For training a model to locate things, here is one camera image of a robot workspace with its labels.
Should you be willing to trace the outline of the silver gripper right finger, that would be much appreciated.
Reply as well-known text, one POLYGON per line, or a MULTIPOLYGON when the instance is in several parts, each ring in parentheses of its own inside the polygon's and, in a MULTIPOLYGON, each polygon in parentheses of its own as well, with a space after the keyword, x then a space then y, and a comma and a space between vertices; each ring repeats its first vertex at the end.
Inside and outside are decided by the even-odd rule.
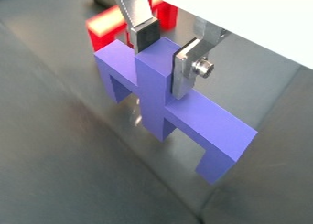
POLYGON ((211 50, 228 37, 229 32, 216 24, 197 17, 194 20, 197 37, 176 52, 173 58, 172 92, 180 100, 194 86, 196 78, 208 78, 215 64, 209 60, 211 50))

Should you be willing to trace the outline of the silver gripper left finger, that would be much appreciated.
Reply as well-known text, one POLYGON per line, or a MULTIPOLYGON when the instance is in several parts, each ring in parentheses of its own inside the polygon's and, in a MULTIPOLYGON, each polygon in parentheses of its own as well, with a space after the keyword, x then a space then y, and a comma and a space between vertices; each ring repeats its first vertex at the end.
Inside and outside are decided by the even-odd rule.
POLYGON ((153 15, 149 0, 116 0, 129 26, 136 53, 161 39, 161 25, 153 15))

